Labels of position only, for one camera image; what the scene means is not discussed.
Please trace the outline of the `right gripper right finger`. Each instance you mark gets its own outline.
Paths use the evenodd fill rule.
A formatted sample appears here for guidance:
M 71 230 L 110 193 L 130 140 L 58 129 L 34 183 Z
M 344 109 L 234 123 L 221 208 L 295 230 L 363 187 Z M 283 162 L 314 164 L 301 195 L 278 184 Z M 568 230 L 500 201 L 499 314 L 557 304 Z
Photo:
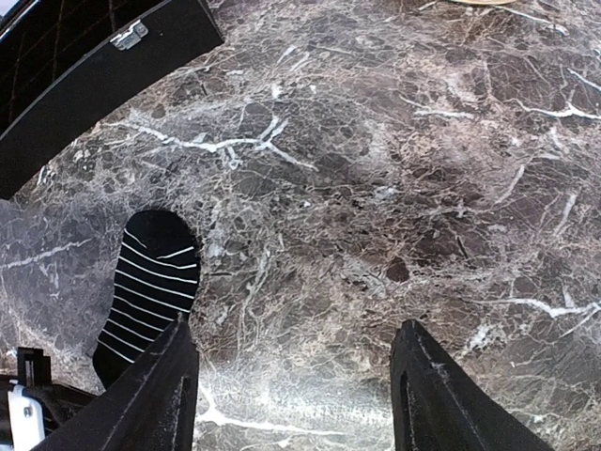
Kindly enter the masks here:
M 490 398 L 417 320 L 402 323 L 391 352 L 397 450 L 549 450 Z

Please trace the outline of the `black white striped sock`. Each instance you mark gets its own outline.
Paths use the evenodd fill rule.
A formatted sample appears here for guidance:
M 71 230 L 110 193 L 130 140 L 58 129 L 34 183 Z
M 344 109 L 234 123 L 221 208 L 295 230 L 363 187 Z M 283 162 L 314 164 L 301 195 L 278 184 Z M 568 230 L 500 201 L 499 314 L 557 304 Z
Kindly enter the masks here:
M 124 226 L 114 296 L 92 361 L 108 388 L 178 317 L 193 309 L 200 280 L 200 245 L 168 210 L 143 210 Z

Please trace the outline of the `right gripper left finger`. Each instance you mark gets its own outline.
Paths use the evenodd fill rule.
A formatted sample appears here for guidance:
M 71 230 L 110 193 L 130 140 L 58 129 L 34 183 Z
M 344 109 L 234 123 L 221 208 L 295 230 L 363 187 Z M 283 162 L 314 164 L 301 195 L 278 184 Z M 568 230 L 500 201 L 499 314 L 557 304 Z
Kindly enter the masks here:
M 190 450 L 199 355 L 174 320 L 108 390 L 37 450 Z

